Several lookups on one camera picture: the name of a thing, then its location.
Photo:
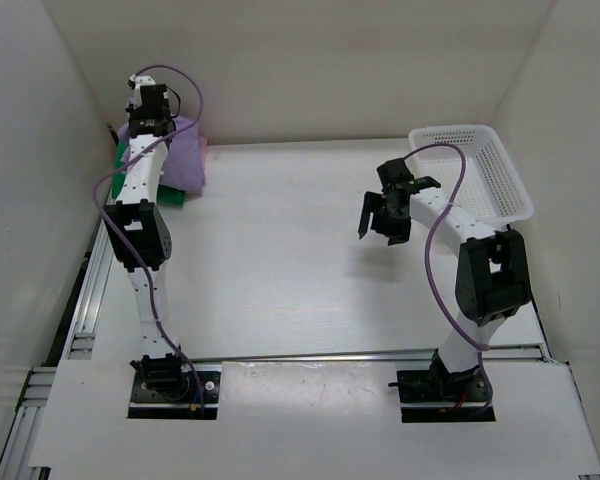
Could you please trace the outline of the pink t shirt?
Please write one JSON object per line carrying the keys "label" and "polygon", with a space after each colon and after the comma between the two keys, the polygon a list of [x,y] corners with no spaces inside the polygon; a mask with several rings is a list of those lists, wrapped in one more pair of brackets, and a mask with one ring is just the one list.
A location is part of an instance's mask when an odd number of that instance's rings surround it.
{"label": "pink t shirt", "polygon": [[200,136],[199,140],[199,157],[200,157],[200,165],[202,169],[202,177],[203,181],[206,181],[206,163],[207,163],[207,151],[208,151],[208,142],[204,136]]}

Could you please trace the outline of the lilac t shirt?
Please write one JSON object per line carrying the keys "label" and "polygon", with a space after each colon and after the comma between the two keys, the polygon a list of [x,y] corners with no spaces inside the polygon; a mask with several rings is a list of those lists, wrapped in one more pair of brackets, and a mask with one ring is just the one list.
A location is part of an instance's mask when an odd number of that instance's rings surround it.
{"label": "lilac t shirt", "polygon": [[[174,119],[177,130],[186,127],[192,122],[190,118],[177,116]],[[124,124],[118,131],[119,143],[127,146],[123,156],[123,163],[128,162],[132,155],[129,147],[128,124]],[[199,129],[197,126],[188,129],[176,136],[169,145],[169,152],[163,164],[159,185],[165,185],[184,191],[187,197],[200,196],[206,181],[203,181],[199,157]]]}

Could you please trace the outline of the green t shirt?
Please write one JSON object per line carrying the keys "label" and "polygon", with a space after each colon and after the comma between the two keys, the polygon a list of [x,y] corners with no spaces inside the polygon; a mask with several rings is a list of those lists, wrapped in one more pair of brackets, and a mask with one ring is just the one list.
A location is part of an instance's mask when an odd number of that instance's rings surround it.
{"label": "green t shirt", "polygon": [[[118,169],[123,164],[123,156],[127,152],[127,146],[123,143],[118,145],[115,159],[114,159],[114,168]],[[113,177],[111,184],[111,197],[116,199],[119,193],[122,190],[123,184],[125,180],[125,173],[116,173]],[[177,190],[165,185],[160,184],[157,192],[157,199],[160,203],[172,205],[172,206],[181,206],[184,204],[186,200],[186,193],[181,190]]]}

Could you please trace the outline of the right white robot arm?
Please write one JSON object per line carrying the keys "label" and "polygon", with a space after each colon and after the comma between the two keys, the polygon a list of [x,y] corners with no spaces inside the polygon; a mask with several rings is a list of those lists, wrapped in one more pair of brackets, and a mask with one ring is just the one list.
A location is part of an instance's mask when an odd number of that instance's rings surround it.
{"label": "right white robot arm", "polygon": [[438,181],[415,177],[403,159],[381,164],[377,173],[381,190],[364,195],[359,236],[374,231],[390,245],[405,244],[418,222],[428,229],[427,248],[440,240],[457,259],[456,314],[435,285],[431,260],[424,260],[431,292],[451,331],[434,352],[425,378],[406,387],[417,402],[453,400],[475,388],[481,391],[478,400],[487,401],[490,383],[481,357],[495,332],[531,300],[524,239],[515,230],[498,231],[475,219],[444,194]]}

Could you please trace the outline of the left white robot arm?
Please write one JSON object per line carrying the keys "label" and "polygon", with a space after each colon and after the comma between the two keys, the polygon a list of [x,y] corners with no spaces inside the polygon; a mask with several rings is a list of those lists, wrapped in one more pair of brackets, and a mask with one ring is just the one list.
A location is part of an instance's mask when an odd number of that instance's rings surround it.
{"label": "left white robot arm", "polygon": [[186,395],[190,377],[168,334],[165,276],[172,241],[157,194],[175,122],[166,85],[148,75],[133,76],[129,84],[129,159],[120,192],[104,212],[114,254],[129,275],[138,310],[142,350],[131,365],[154,397],[173,402]]}

